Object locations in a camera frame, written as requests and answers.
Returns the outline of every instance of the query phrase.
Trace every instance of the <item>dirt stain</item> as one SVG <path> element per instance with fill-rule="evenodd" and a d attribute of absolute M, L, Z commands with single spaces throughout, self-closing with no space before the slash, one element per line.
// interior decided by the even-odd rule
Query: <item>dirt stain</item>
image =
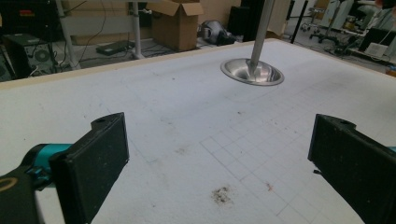
<path fill-rule="evenodd" d="M 222 187 L 220 189 L 215 189 L 212 191 L 212 198 L 218 205 L 224 205 L 226 203 L 232 203 L 231 199 L 228 197 L 230 193 L 230 188 Z"/>

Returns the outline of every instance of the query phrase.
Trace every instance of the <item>floor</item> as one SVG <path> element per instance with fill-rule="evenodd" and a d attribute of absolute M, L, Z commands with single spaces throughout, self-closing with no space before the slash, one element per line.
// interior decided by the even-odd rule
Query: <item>floor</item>
<path fill-rule="evenodd" d="M 291 18 L 289 20 L 288 26 L 285 30 L 285 34 L 293 34 L 297 24 L 297 20 L 298 20 L 297 18 Z M 301 24 L 304 24 L 305 21 L 310 21 L 310 20 L 311 20 L 310 18 L 304 18 Z M 326 30 L 320 29 L 320 33 L 325 34 Z M 314 51 L 323 53 L 331 57 L 341 59 L 349 63 L 354 63 L 356 65 L 375 70 L 380 73 L 385 73 L 386 66 L 384 64 L 381 64 L 380 62 L 376 62 L 375 59 L 366 60 L 355 54 L 351 55 L 350 52 L 346 52 L 346 54 L 344 55 L 338 55 L 338 56 L 334 55 L 333 51 L 335 45 L 332 41 L 324 40 L 323 43 L 319 44 L 318 39 L 316 37 L 313 37 L 312 39 L 309 38 L 311 34 L 313 34 L 313 30 L 304 32 L 303 30 L 300 29 L 297 33 L 297 36 L 295 37 L 294 44 L 306 49 L 312 49 Z M 351 37 L 351 35 L 344 35 L 339 32 L 330 32 L 329 36 L 336 36 L 337 39 L 343 44 L 346 44 L 348 39 Z M 285 35 L 283 40 L 290 42 L 288 35 Z"/>
<path fill-rule="evenodd" d="M 285 30 L 285 35 L 282 39 L 283 41 L 290 42 L 290 36 L 293 34 L 295 30 L 297 20 L 298 20 L 297 18 L 291 18 L 289 20 L 288 26 Z M 301 24 L 303 24 L 305 21 L 310 21 L 310 18 L 304 18 Z M 326 30 L 322 29 L 320 30 L 320 32 L 324 34 Z M 359 66 L 363 66 L 368 69 L 375 70 L 380 73 L 385 73 L 386 66 L 374 60 L 365 60 L 362 57 L 351 55 L 350 52 L 343 55 L 335 55 L 334 43 L 332 41 L 325 40 L 323 41 L 323 43 L 319 44 L 316 37 L 313 37 L 312 39 L 309 38 L 309 36 L 312 33 L 313 30 L 304 32 L 303 30 L 299 29 L 297 36 L 295 37 L 294 44 L 306 49 L 312 49 L 314 51 L 329 55 L 331 57 L 336 57 L 338 59 L 341 59 L 349 63 L 354 63 Z M 346 43 L 348 38 L 350 37 L 350 35 L 343 35 L 336 32 L 330 32 L 330 35 L 337 36 L 337 38 L 342 43 Z M 176 53 L 164 46 L 156 44 L 155 42 L 153 42 L 152 39 L 144 39 L 142 40 L 141 44 L 142 44 L 142 54 L 145 57 L 157 57 L 164 54 Z M 82 68 L 89 68 L 89 67 L 95 67 L 95 66 L 106 65 L 111 63 L 121 63 L 121 62 L 133 60 L 132 49 L 128 49 L 124 52 L 120 52 L 111 56 L 106 56 L 97 53 L 96 48 L 103 45 L 106 44 L 90 45 L 90 46 L 74 46 L 76 57 L 78 58 L 80 66 Z M 64 57 L 63 54 L 65 47 L 64 42 L 61 41 L 61 42 L 53 43 L 52 47 L 56 55 L 55 60 L 59 64 L 57 66 L 57 71 L 63 72 L 63 71 L 72 70 L 72 67 L 70 66 L 70 64 L 68 63 L 67 59 Z M 198 49 L 214 48 L 214 47 L 215 46 L 213 45 L 207 44 L 204 40 L 200 38 L 198 39 L 198 43 L 197 43 Z M 32 77 L 42 76 L 42 75 L 43 75 L 42 73 L 36 72 L 32 74 Z M 9 81 L 9 80 L 10 77 L 6 77 L 6 76 L 0 77 L 0 81 Z"/>

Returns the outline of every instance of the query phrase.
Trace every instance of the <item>white table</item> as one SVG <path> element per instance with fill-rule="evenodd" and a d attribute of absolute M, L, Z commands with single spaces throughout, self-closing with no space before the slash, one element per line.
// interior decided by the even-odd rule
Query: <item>white table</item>
<path fill-rule="evenodd" d="M 222 74 L 251 43 L 0 83 L 0 174 L 40 143 L 74 143 L 123 111 L 131 160 L 93 223 L 361 223 L 307 159 L 315 115 L 396 146 L 396 79 L 280 41 L 274 87 Z M 228 190 L 216 203 L 213 192 Z M 55 189 L 38 192 L 62 223 Z"/>

